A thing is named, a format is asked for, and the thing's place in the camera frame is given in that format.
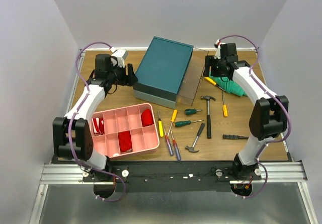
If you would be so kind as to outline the teal drawer box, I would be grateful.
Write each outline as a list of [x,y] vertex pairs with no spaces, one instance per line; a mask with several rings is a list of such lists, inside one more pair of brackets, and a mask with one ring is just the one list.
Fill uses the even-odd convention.
[[136,98],[175,109],[193,105],[204,68],[194,46],[154,37],[135,73]]

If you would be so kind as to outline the small yellow screwdriver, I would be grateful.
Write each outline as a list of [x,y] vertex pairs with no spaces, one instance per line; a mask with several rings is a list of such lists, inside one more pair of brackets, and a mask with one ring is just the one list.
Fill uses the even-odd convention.
[[225,99],[224,99],[224,92],[222,93],[222,109],[223,109],[223,116],[227,117],[228,116],[228,110],[227,110],[227,105],[225,103]]

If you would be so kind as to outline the stubby green screwdriver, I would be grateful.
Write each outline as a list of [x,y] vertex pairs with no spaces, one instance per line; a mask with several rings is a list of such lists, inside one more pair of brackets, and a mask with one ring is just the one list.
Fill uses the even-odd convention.
[[184,111],[184,113],[185,113],[185,115],[190,116],[190,115],[196,114],[196,113],[201,112],[201,111],[202,111],[202,109],[193,108],[193,109],[186,109]]

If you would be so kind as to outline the orange yellow screwdriver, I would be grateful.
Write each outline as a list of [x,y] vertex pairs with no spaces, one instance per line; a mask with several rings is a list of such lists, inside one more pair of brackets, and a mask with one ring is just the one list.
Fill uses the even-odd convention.
[[176,119],[177,113],[178,113],[177,109],[175,109],[175,110],[173,111],[173,113],[172,113],[172,117],[171,117],[171,124],[170,124],[169,131],[168,131],[167,136],[169,136],[169,135],[170,135],[170,132],[171,132],[171,129],[172,129],[173,123],[174,123],[174,121],[175,121],[175,119]]

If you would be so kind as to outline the long green screwdriver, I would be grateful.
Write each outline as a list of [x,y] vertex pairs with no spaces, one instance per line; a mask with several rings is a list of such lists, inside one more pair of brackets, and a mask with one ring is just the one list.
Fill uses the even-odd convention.
[[183,127],[186,125],[190,125],[191,123],[202,122],[202,121],[204,121],[204,120],[201,119],[201,120],[194,120],[194,121],[191,121],[191,120],[177,121],[177,122],[175,122],[175,127]]

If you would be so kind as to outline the yellow black screwdriver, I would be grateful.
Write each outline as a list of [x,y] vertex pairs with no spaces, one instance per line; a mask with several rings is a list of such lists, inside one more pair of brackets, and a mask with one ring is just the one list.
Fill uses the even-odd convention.
[[159,136],[163,137],[164,136],[164,129],[163,129],[163,123],[160,117],[160,112],[158,111],[158,129],[159,129]]

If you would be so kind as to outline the purple red screwdriver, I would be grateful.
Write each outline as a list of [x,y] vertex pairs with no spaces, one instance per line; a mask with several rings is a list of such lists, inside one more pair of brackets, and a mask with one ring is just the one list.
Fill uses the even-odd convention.
[[176,143],[176,141],[175,141],[175,138],[174,138],[173,132],[172,132],[172,131],[170,131],[170,133],[171,133],[171,137],[172,137],[172,140],[173,140],[173,146],[174,146],[174,149],[175,149],[176,158],[177,158],[177,160],[178,160],[178,161],[180,161],[180,160],[181,160],[181,154],[180,154],[180,151],[179,151],[178,145],[177,145],[177,143]]
[[174,155],[174,152],[173,152],[173,149],[172,149],[172,146],[171,146],[171,143],[170,143],[169,137],[168,137],[168,136],[167,136],[167,134],[166,134],[166,129],[165,129],[165,127],[163,127],[163,130],[164,130],[164,135],[165,135],[165,139],[166,139],[166,144],[167,144],[168,152],[169,152],[170,156],[173,156],[173,155]]

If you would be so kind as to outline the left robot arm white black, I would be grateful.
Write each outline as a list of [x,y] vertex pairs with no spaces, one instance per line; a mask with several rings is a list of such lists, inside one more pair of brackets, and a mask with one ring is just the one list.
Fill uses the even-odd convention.
[[107,181],[112,170],[108,158],[94,150],[90,121],[97,106],[110,93],[112,86],[133,86],[138,79],[133,65],[125,63],[128,52],[118,49],[112,54],[98,54],[95,68],[74,107],[64,117],[53,120],[53,149],[57,157],[73,159],[79,165],[94,170],[100,181]]

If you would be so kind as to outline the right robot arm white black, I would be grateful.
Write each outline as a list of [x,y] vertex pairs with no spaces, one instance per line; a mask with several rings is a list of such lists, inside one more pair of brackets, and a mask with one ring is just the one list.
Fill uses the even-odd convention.
[[249,120],[250,136],[245,147],[235,156],[231,173],[244,179],[258,167],[267,146],[290,129],[287,113],[289,101],[271,91],[254,73],[245,60],[239,60],[235,43],[214,44],[215,55],[205,58],[205,77],[227,77],[246,93],[254,108]]

